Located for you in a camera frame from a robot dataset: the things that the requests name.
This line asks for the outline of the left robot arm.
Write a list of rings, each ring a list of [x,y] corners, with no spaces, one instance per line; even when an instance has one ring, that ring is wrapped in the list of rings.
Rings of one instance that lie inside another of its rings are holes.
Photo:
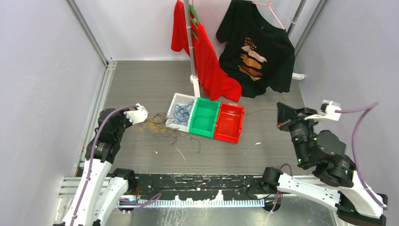
[[[112,173],[105,191],[101,191],[120,150],[123,134],[134,123],[129,116],[132,112],[141,110],[135,105],[100,112],[95,136],[87,146],[81,180],[60,226],[104,226],[121,196],[136,191],[135,172],[121,168]]]

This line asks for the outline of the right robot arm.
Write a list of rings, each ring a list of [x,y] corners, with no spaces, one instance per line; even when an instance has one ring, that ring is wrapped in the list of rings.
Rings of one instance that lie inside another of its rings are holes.
[[[346,144],[330,130],[314,132],[323,120],[338,121],[345,113],[334,101],[324,100],[319,110],[295,109],[277,103],[277,128],[291,136],[298,167],[313,168],[323,183],[318,186],[297,179],[282,170],[267,167],[260,179],[266,193],[290,193],[318,203],[336,213],[339,219],[355,226],[384,226],[388,197],[378,194],[363,179],[355,154],[345,153]]]

